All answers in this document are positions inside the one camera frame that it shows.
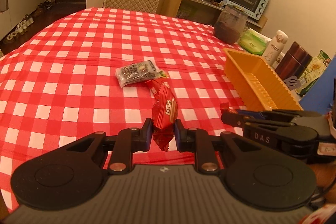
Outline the right hand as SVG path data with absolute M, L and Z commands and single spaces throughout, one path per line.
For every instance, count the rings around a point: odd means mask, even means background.
M 336 165 L 335 161 L 327 164 L 310 164 L 309 167 L 315 173 L 317 179 L 317 186 L 323 187 L 325 190 L 332 186 L 325 194 L 324 197 L 328 203 L 336 202 L 336 189 L 335 189 L 335 174 Z

